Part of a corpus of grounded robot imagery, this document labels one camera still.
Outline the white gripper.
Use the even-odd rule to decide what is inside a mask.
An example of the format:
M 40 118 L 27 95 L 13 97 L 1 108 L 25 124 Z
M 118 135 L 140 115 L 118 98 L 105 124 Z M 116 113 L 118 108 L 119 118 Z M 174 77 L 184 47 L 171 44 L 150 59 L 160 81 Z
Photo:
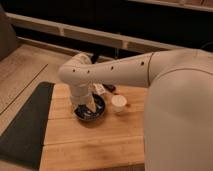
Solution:
M 85 105 L 92 112 L 96 110 L 94 98 L 89 87 L 71 87 L 70 99 L 75 107 Z

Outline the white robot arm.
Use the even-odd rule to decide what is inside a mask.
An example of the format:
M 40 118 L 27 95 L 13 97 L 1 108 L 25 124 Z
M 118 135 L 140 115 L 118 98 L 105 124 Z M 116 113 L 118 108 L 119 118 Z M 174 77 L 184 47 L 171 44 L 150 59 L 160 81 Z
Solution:
M 213 171 L 213 52 L 176 49 L 93 64 L 77 54 L 59 69 L 77 105 L 91 83 L 143 87 L 146 171 Z

